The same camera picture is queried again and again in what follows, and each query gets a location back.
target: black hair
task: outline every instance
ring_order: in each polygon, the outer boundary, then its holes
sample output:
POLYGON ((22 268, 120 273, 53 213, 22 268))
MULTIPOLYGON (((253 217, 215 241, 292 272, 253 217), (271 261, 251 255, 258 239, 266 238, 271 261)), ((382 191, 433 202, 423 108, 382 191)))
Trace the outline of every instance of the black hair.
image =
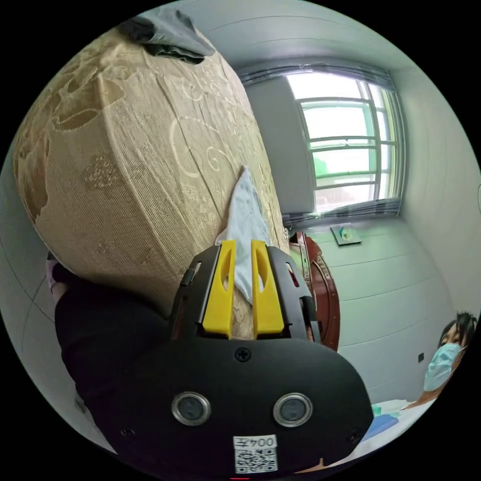
POLYGON ((470 312, 458 312, 456 314, 456 319, 451 321, 442 331, 441 337, 439 338, 438 347, 441 346, 441 342, 448 331, 456 325, 456 330, 459 332, 459 341, 462 342, 463 339, 466 337, 466 345, 471 342, 472 337, 474 336, 474 331, 476 330, 476 326, 479 319, 476 319, 470 312))

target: window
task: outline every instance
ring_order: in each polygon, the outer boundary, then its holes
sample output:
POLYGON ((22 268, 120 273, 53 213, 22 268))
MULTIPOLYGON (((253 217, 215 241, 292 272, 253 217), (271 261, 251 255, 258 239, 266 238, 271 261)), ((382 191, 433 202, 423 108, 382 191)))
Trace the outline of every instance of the window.
POLYGON ((312 160, 316 212, 399 196, 395 94, 333 74, 287 76, 312 160))

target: gray cloth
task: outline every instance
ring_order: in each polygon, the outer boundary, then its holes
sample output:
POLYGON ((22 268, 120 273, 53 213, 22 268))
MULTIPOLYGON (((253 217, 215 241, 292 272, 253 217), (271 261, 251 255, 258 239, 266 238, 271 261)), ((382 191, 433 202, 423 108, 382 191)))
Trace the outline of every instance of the gray cloth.
POLYGON ((197 35, 192 20, 179 10, 150 10, 123 22, 119 28, 151 55, 200 64, 215 53, 215 49, 197 35))

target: camera lens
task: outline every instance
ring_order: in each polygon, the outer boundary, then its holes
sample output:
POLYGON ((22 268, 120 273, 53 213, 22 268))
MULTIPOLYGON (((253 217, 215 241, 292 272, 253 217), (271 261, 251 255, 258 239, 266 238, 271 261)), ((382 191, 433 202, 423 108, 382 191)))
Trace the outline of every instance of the camera lens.
POLYGON ((210 416, 210 404, 196 392, 178 394, 172 402, 172 414, 177 421, 186 426, 199 426, 210 416))
POLYGON ((298 392, 282 396, 274 405, 274 419, 284 427, 297 427, 304 424, 312 414, 312 402, 298 392))

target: light blue cloth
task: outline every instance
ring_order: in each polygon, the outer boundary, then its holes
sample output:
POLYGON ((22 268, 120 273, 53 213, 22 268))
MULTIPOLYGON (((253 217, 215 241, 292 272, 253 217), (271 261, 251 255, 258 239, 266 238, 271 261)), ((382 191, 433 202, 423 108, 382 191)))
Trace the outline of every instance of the light blue cloth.
POLYGON ((261 203, 246 166, 232 192, 227 228, 215 243, 218 245, 231 239, 235 240, 234 285, 252 305, 251 240, 264 241, 269 246, 270 239, 261 203))

